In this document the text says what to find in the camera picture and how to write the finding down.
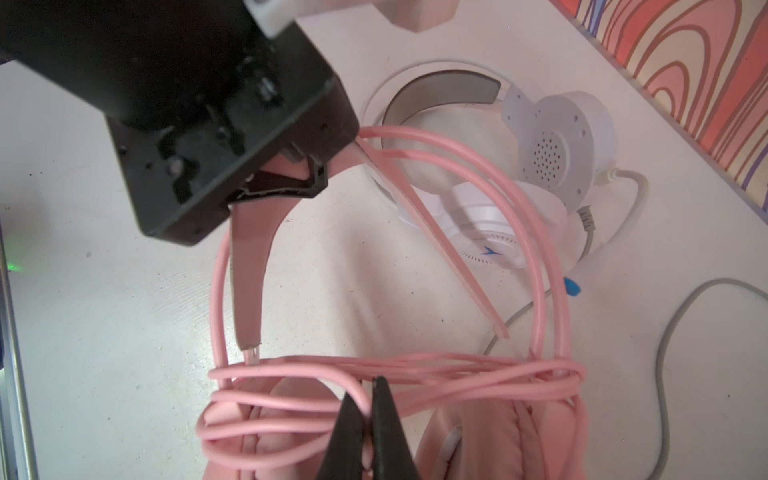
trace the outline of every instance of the colorful wallpaper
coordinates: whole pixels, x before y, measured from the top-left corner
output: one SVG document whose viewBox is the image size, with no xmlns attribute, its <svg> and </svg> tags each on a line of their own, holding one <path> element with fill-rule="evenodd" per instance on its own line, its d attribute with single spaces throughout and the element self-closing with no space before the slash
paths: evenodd
<svg viewBox="0 0 768 480">
<path fill-rule="evenodd" d="M 552 0 L 768 211 L 768 0 Z"/>
</svg>

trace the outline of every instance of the perforated speaker holes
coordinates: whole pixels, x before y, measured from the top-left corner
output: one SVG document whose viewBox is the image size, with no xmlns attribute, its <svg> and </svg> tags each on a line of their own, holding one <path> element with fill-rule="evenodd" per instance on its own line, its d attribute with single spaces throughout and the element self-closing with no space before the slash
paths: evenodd
<svg viewBox="0 0 768 480">
<path fill-rule="evenodd" d="M 523 169 L 525 180 L 548 190 L 558 187 L 565 175 L 565 149 L 554 132 L 541 132 L 533 147 L 533 171 Z"/>
</svg>

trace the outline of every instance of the pink ear cushion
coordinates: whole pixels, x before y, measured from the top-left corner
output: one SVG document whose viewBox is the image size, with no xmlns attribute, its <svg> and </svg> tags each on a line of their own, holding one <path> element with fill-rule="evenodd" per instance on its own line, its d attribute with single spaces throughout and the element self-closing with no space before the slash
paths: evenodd
<svg viewBox="0 0 768 480">
<path fill-rule="evenodd" d="M 303 397 L 313 399 L 335 399 L 333 392 L 316 379 L 282 379 L 272 389 L 271 395 Z M 322 417 L 333 418 L 333 413 L 315 413 L 315 412 L 289 412 L 279 409 L 253 409 L 252 418 L 275 419 L 275 418 L 294 418 L 294 419 L 316 419 Z M 256 453 L 277 452 L 289 449 L 293 446 L 308 442 L 320 436 L 316 433 L 265 433 L 258 435 L 258 439 L 253 442 L 253 437 L 247 439 L 243 444 L 243 450 L 255 444 Z M 318 453 L 313 457 L 304 460 L 295 465 L 290 465 L 274 470 L 256 472 L 257 480 L 312 480 L 316 477 L 323 462 L 323 453 Z"/>
<path fill-rule="evenodd" d="M 423 480 L 546 478 L 538 434 L 523 402 L 483 399 L 437 409 L 415 460 Z"/>
</svg>

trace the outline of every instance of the pink headphones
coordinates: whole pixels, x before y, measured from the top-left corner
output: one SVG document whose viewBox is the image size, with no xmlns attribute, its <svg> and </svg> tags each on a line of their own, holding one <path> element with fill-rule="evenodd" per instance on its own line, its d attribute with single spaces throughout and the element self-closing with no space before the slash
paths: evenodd
<svg viewBox="0 0 768 480">
<path fill-rule="evenodd" d="M 439 147 L 469 162 L 484 177 L 425 151 L 377 150 L 363 140 L 373 137 L 407 138 Z M 206 480 L 315 478 L 341 405 L 320 380 L 344 388 L 368 416 L 371 397 L 364 384 L 378 376 L 385 376 L 392 385 L 408 386 L 394 395 L 401 417 L 435 410 L 415 457 L 422 480 L 583 478 L 588 419 L 578 389 L 585 370 L 570 360 L 570 313 L 563 273 L 544 223 L 514 181 L 468 147 L 437 134 L 399 126 L 366 127 L 356 144 L 329 164 L 329 176 L 361 163 L 379 174 L 452 266 L 499 338 L 509 338 L 502 318 L 394 159 L 439 165 L 464 177 L 493 200 L 519 232 L 534 300 L 527 357 L 418 353 L 392 359 L 259 359 L 266 261 L 277 228 L 299 200 L 273 197 L 238 204 L 232 210 L 231 232 L 221 244 L 211 292 L 216 368 L 209 377 L 219 389 L 197 423 L 203 453 L 209 459 Z M 306 166 L 281 157 L 264 170 L 308 176 Z M 229 364 L 227 358 L 222 312 L 230 250 L 235 329 L 244 357 L 237 364 Z M 553 297 L 552 359 L 542 358 L 547 305 L 541 263 Z M 370 465 L 370 449 L 364 450 L 362 462 Z"/>
</svg>

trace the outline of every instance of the robotic arm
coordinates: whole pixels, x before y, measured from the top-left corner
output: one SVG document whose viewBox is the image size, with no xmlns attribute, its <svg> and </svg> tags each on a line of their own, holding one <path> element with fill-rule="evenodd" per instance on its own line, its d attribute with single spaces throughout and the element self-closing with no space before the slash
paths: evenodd
<svg viewBox="0 0 768 480">
<path fill-rule="evenodd" d="M 370 2 L 4 0 L 0 49 L 104 112 L 141 230 L 194 245 L 231 204 L 325 188 L 359 124 L 293 19 Z M 421 31 L 458 0 L 372 3 Z M 309 177 L 260 171 L 278 154 Z"/>
</svg>

